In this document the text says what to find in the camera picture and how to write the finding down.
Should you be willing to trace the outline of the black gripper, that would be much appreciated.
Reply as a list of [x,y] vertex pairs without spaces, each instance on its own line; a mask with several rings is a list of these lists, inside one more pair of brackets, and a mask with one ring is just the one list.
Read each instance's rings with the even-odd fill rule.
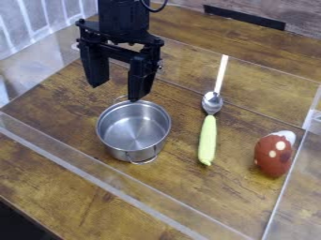
[[[130,62],[128,100],[138,101],[151,92],[165,41],[147,30],[120,35],[104,33],[99,30],[99,22],[83,19],[76,26],[80,29],[78,48],[90,86],[95,88],[110,80],[108,58]],[[139,44],[143,48],[135,52],[119,47],[119,43]]]

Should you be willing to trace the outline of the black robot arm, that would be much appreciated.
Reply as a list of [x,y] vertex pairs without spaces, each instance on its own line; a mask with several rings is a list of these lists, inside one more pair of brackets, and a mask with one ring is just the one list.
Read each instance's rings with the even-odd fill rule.
[[79,19],[76,39],[80,59],[92,88],[110,80],[110,60],[130,64],[128,100],[138,101],[151,92],[161,67],[162,38],[149,33],[151,0],[98,0],[99,21]]

